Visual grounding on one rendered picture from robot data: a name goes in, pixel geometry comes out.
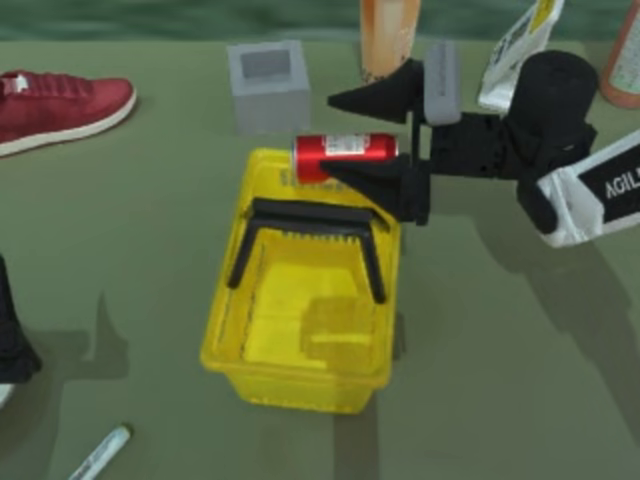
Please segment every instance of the gray cube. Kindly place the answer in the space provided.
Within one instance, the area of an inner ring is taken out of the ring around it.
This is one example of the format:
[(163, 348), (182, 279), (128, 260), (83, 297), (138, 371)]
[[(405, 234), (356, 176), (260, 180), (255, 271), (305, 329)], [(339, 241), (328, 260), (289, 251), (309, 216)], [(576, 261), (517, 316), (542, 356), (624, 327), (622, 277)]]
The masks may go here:
[(311, 89), (299, 41), (232, 45), (227, 55), (240, 133), (310, 128)]

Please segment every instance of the table surface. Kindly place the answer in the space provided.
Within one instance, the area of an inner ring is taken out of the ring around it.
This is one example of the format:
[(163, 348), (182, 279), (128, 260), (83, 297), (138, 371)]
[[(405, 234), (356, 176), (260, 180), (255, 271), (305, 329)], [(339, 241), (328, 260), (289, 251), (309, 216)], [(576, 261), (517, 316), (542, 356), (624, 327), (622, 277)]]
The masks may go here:
[[(557, 47), (600, 67), (609, 45)], [(477, 110), (491, 44), (460, 48)], [(353, 45), (305, 54), (315, 130), (390, 129), (324, 106), (358, 83)], [(357, 417), (251, 406), (198, 354), (247, 154), (290, 136), (234, 134), (225, 46), (21, 43), (0, 62), (141, 96), (120, 128), (0, 162), (0, 249), (45, 362), (0, 414), (0, 478), (67, 478), (123, 421), (105, 480), (640, 476), (640, 229), (556, 251), (512, 185), (435, 179), (430, 226), (407, 228), (391, 384)], [(591, 120), (601, 146), (640, 112), (599, 98)]]

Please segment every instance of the bottle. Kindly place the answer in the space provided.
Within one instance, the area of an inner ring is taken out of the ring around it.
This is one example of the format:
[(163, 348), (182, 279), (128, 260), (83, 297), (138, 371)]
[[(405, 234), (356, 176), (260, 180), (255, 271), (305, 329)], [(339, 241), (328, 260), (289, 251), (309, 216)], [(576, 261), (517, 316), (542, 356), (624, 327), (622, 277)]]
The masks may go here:
[(633, 0), (600, 80), (612, 104), (640, 108), (640, 0)]
[(411, 55), (421, 0), (360, 0), (365, 83), (393, 73)]

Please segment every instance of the yellow label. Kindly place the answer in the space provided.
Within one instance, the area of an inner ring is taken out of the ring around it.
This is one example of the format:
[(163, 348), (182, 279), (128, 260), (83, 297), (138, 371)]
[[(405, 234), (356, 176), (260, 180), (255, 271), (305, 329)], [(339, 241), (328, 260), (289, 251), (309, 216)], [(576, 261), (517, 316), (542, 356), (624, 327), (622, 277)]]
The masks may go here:
[(540, 28), (547, 18), (549, 18), (555, 3), (555, 0), (538, 0), (538, 8), (531, 22), (531, 33)]

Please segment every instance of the white shoe sole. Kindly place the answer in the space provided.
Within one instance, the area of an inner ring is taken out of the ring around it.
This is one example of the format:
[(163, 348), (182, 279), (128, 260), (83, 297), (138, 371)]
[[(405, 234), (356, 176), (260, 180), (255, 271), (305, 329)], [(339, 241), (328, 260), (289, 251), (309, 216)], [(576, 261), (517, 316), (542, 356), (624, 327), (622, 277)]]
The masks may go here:
[(96, 135), (97, 133), (104, 132), (111, 127), (115, 127), (125, 118), (127, 118), (136, 104), (136, 97), (136, 92), (134, 90), (133, 95), (131, 95), (129, 101), (120, 110), (107, 118), (103, 118), (98, 122), (84, 125), (79, 128), (72, 128), (70, 130), (39, 133), (37, 135), (31, 135), (29, 137), (13, 140), (11, 142), (1, 143), (0, 157), (12, 155), (14, 153), (22, 152), (25, 150), (31, 150), (33, 148), (38, 148), (45, 145), (51, 145), (54, 143), (80, 140), (81, 138), (90, 137), (92, 135)]
[(7, 404), (14, 389), (15, 385), (0, 385), (0, 410)]

